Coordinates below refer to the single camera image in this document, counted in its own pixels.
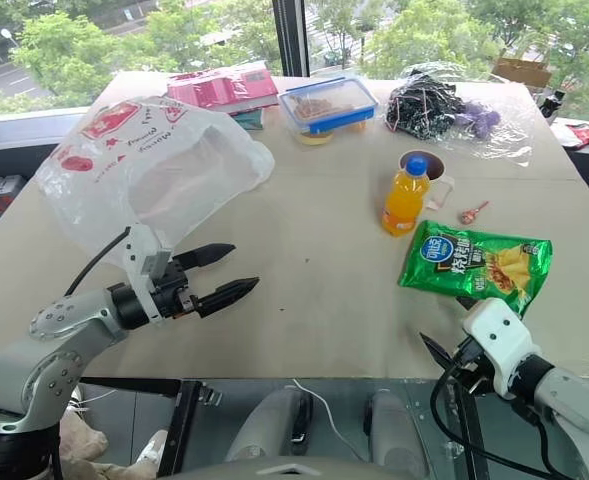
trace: floor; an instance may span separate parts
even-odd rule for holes
[[[455,449],[437,429],[429,412],[428,398],[433,382],[405,380],[301,380],[302,384],[323,395],[332,408],[339,430],[351,440],[362,455],[368,455],[368,440],[363,433],[363,412],[367,398],[380,388],[388,388],[410,408],[414,421],[427,446],[431,466],[430,480],[463,480],[464,455],[456,458]],[[222,462],[236,432],[260,400],[288,381],[278,380],[213,380],[209,387],[222,392],[218,406],[199,405],[192,427],[183,471]],[[108,392],[109,389],[84,386],[85,398]],[[158,395],[116,391],[87,404],[88,422],[104,431],[110,448],[99,460],[121,465],[136,460],[151,435],[170,422],[174,400]],[[329,427],[320,402],[315,400],[314,420],[310,427],[308,455],[353,458]],[[539,457],[536,431],[514,416],[496,396],[477,399],[485,447],[533,467],[543,468]],[[550,428],[551,458],[567,475],[577,474],[577,453],[564,434]],[[514,472],[490,462],[491,480],[530,480],[530,476]]]

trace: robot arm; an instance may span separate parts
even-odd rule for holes
[[[83,371],[128,330],[194,311],[205,317],[258,283],[256,277],[235,280],[199,298],[190,294],[185,271],[219,260],[234,246],[212,244],[170,261],[171,251],[149,227],[135,225],[129,234],[130,285],[61,298],[36,315],[23,339],[0,351],[0,479],[48,469],[58,422]]]
[[[459,371],[459,381],[476,386],[485,376],[506,400],[518,398],[538,409],[550,409],[576,445],[589,474],[589,379],[543,359],[525,325],[502,300],[477,303],[463,329],[469,337],[459,348],[470,348],[478,355],[472,353],[476,370]],[[448,368],[452,358],[436,342],[423,338],[437,362]]]

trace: red printed logo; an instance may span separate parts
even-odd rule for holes
[[[94,163],[87,157],[73,155],[63,160],[61,162],[61,167],[65,170],[72,170],[75,172],[87,172],[94,167]]]
[[[111,149],[119,142],[120,142],[120,140],[118,138],[108,138],[107,140],[105,140],[105,146],[107,148]]]
[[[187,112],[187,109],[178,105],[163,105],[161,108],[163,108],[165,118],[170,123],[176,123]]]
[[[54,150],[54,153],[52,153],[52,155],[54,155],[54,157],[60,162],[70,154],[70,150],[72,150],[71,145],[68,145],[65,148],[63,148],[61,144],[58,147],[56,147],[56,150]]]
[[[140,109],[141,106],[138,103],[119,103],[100,113],[92,123],[81,130],[81,133],[92,140],[101,138],[121,128]]]

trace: orange juice bottle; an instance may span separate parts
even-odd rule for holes
[[[383,228],[398,237],[411,232],[423,209],[423,195],[430,188],[427,161],[420,155],[411,157],[394,177],[392,190],[385,200]]]

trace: plastic food container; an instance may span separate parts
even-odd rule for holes
[[[308,145],[327,143],[340,127],[362,130],[378,105],[358,79],[345,77],[291,88],[278,101],[293,133]]]

